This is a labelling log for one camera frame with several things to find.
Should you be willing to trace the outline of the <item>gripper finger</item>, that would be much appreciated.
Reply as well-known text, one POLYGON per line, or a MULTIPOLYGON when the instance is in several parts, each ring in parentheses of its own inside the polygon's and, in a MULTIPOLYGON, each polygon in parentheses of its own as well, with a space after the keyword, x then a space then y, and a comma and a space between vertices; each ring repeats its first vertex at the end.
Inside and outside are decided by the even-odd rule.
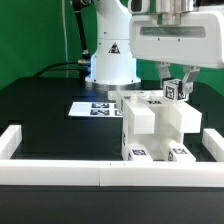
POLYGON ((165 80, 168 80, 171 77, 169 67, 170 64, 166 62, 156 63, 156 70, 158 72, 161 83, 163 83, 165 80))
POLYGON ((200 67, 185 65, 183 71, 182 91, 186 94, 190 94, 193 91, 193 82, 200 72, 200 67))

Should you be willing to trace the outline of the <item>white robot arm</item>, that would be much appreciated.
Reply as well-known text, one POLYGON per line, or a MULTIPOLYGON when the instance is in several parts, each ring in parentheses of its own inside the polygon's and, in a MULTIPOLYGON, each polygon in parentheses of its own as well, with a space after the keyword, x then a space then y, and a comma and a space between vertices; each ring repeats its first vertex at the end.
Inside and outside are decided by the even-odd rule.
POLYGON ((169 66, 179 64, 183 93, 193 90, 202 67, 224 68, 224 0, 71 0, 82 54, 91 62, 87 82, 103 86, 138 83, 136 61, 154 61, 166 86, 169 66), (88 52, 81 10, 93 5, 97 15, 97 50, 88 52))

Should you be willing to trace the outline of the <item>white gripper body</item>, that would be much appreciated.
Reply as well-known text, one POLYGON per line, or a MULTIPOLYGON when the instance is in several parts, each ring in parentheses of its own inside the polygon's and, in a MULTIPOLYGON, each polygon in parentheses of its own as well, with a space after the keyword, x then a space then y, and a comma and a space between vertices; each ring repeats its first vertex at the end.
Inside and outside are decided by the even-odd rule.
POLYGON ((224 68, 224 9, 183 13, 180 25, 158 25, 154 15, 133 16, 129 32, 138 59, 224 68))

